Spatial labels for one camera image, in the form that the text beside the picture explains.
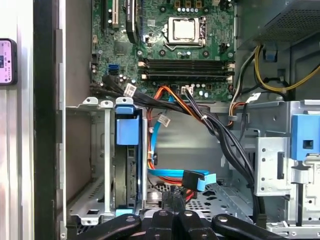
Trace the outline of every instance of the white connector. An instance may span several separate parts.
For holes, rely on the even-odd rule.
[[[193,96],[194,95],[194,87],[193,86],[188,86],[188,85],[185,85],[185,86],[182,86],[181,87],[181,94],[184,95],[186,90],[189,91],[189,93]]]

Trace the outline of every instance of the yellow wire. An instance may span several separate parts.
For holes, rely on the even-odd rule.
[[[261,49],[261,45],[256,49],[255,54],[254,54],[254,69],[255,69],[255,73],[256,76],[258,78],[258,81],[268,90],[271,91],[275,91],[275,92],[284,92],[284,91],[288,91],[288,90],[292,90],[295,89],[299,86],[301,86],[302,84],[304,84],[306,81],[308,81],[310,78],[312,78],[314,75],[316,75],[316,73],[320,70],[320,66],[318,66],[313,72],[311,72],[308,76],[306,76],[305,78],[303,78],[302,80],[298,81],[297,83],[288,86],[288,87],[273,87],[273,86],[269,86],[266,83],[264,83],[264,81],[261,78],[260,75],[260,71],[259,71],[259,55],[260,55],[260,49]]]

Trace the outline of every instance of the cpu socket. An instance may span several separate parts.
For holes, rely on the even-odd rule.
[[[162,31],[167,39],[167,45],[200,48],[206,45],[206,18],[203,16],[169,17]]]

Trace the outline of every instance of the pcie slot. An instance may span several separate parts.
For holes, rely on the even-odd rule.
[[[119,28],[119,0],[112,1],[112,27]]]
[[[101,31],[104,33],[108,26],[108,0],[101,0]]]

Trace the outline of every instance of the metal screw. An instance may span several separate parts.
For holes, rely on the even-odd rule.
[[[127,222],[133,222],[135,219],[132,216],[128,216],[126,219]]]
[[[160,215],[160,216],[167,216],[168,213],[166,213],[165,211],[161,211],[161,212],[159,213],[159,215]]]
[[[218,216],[218,220],[222,223],[228,222],[228,218],[226,218],[225,216]]]
[[[187,217],[191,217],[192,216],[192,212],[191,211],[185,211],[184,215],[186,215]]]

